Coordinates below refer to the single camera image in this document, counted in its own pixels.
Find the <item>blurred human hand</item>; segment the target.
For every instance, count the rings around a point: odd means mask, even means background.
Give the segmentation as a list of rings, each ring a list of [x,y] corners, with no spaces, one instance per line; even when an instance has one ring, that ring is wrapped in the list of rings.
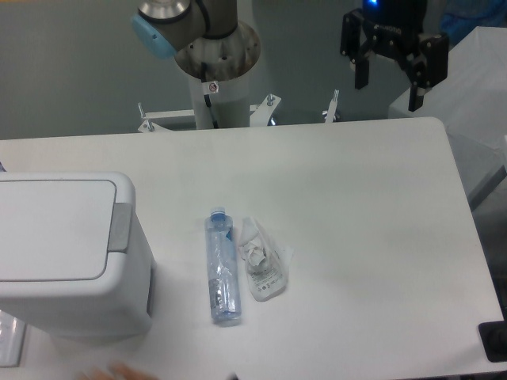
[[[87,372],[79,372],[77,379],[82,380],[156,380],[157,376],[145,371],[130,367],[125,363],[113,363],[107,369],[94,367]]]

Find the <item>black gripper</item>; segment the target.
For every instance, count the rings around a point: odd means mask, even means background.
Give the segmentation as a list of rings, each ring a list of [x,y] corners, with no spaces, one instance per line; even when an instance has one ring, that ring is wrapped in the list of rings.
[[[448,77],[449,37],[424,35],[427,1],[362,1],[343,16],[341,47],[354,66],[355,89],[369,83],[372,54],[403,63],[410,80],[408,110],[422,107],[425,94]]]

